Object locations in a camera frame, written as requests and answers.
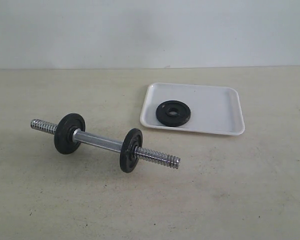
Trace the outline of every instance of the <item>threaded bar end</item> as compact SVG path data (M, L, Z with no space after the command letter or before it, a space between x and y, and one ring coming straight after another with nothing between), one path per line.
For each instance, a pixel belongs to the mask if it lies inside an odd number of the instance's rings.
M181 159L177 156L168 155L166 153L150 150L143 147L135 147L134 154L148 162L160 164L173 169L178 169Z
M33 119L30 126L32 129L54 135L58 125L40 119Z

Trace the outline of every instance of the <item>black weight plate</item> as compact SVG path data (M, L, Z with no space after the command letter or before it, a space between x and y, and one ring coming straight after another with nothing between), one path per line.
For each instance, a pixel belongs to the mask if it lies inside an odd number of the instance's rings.
M78 149L81 143L72 140L76 129L86 130L86 123L81 115L70 113L61 119L54 133L54 146L59 153L72 154Z
M131 173L137 163L138 157L134 155L135 147L142 147L143 135L140 129L131 129L122 144L120 153L120 168L125 173Z
M179 127L189 121L190 108L181 101L170 100L161 103L156 111L156 118L167 127Z

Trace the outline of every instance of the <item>white wall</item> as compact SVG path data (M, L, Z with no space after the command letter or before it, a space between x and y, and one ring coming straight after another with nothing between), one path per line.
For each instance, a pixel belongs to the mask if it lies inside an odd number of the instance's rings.
M0 0L0 68L300 65L300 0Z

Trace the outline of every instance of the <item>concrete floor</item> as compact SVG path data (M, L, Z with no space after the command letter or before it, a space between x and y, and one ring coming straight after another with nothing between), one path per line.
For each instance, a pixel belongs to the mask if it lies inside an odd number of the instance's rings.
M154 130L139 116L155 82L229 86L245 132ZM68 113L86 130L182 158L173 170L81 145L61 155L30 128ZM0 70L0 240L300 240L300 67Z

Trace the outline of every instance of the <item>plastic tray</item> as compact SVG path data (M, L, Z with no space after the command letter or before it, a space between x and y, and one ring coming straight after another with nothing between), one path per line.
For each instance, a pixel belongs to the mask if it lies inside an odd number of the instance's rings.
M169 127L157 120L157 107L169 100L189 106L191 118L186 124ZM223 86L153 83L147 89L140 122L153 129L218 135L238 136L245 131L239 94L233 88Z

